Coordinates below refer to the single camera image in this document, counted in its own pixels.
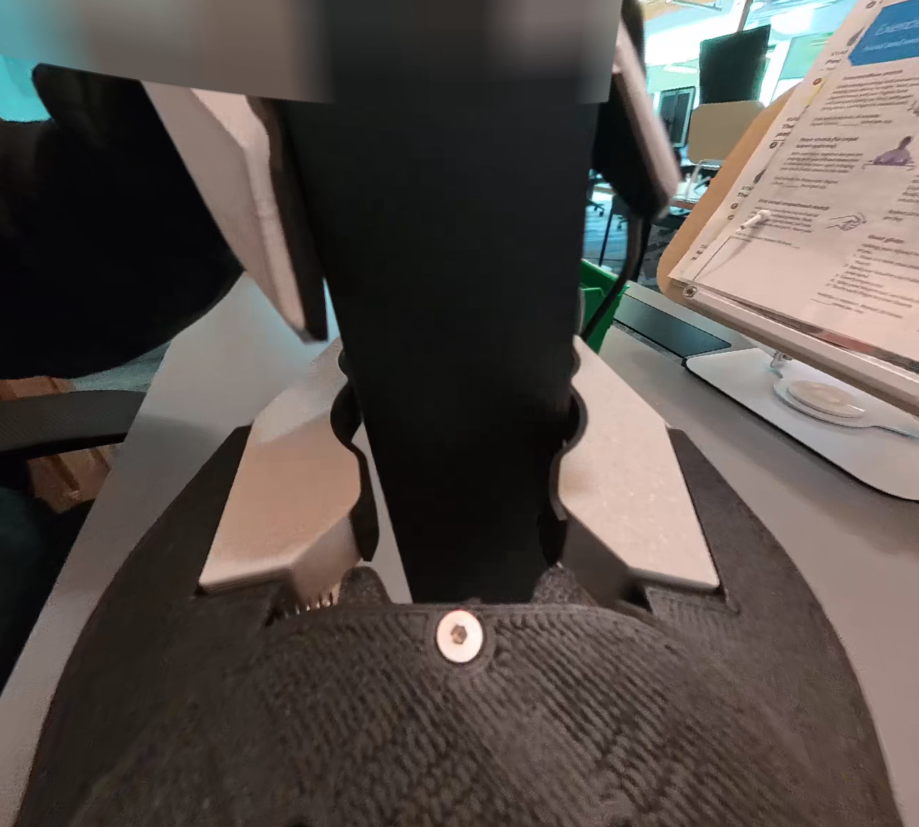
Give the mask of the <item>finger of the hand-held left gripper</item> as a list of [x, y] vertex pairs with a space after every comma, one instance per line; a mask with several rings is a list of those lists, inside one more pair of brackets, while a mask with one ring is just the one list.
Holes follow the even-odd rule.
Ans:
[[644, 223], [668, 212], [680, 181], [674, 150], [645, 89], [625, 23], [618, 25], [608, 98], [598, 107], [593, 170]]
[[143, 86], [244, 270], [300, 339], [326, 341], [325, 272], [285, 101]]

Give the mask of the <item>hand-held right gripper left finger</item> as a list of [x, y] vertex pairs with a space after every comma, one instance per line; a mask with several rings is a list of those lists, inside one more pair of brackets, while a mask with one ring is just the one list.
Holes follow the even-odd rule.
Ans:
[[341, 339], [253, 421], [213, 544], [203, 592], [279, 583], [294, 601], [336, 601], [379, 543], [362, 424]]

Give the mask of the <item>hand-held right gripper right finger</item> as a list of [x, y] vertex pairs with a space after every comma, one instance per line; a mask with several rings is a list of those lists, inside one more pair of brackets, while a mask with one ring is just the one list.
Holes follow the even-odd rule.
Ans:
[[560, 565], [595, 603], [640, 603], [649, 588], [716, 596], [670, 427], [584, 340], [572, 353], [572, 431], [549, 474]]

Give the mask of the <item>green storage bin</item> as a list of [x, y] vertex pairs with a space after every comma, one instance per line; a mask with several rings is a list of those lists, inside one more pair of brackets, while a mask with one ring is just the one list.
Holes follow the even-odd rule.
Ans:
[[[581, 260], [578, 334], [596, 354], [599, 354], [602, 349], [605, 336], [612, 327], [616, 311], [623, 301], [628, 286], [629, 282], [620, 279], [616, 274], [585, 259]], [[596, 321], [591, 334], [588, 335], [586, 329], [593, 325], [594, 315], [611, 291], [617, 291], [614, 302], [604, 311], [602, 319]]]

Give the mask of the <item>black usb hub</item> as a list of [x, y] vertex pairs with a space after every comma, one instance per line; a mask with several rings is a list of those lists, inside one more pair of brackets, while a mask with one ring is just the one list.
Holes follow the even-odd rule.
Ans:
[[569, 419], [594, 107], [284, 118], [412, 599], [527, 603]]

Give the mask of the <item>dark partition screen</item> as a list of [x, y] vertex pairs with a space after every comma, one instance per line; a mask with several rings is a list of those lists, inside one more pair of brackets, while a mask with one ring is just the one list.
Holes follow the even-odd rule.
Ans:
[[698, 55], [700, 105], [760, 97], [771, 27], [765, 25], [703, 40]]

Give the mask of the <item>black desk pad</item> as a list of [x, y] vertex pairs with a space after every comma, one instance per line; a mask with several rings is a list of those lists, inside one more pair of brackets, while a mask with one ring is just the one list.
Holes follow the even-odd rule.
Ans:
[[681, 360], [730, 349], [730, 343], [632, 297], [621, 299], [614, 323]]

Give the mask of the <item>instruction sheet display stand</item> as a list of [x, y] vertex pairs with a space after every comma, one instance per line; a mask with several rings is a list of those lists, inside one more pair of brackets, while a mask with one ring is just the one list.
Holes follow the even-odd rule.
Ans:
[[917, 143], [918, 0], [859, 0], [660, 282], [756, 343], [688, 358], [692, 374], [912, 502]]

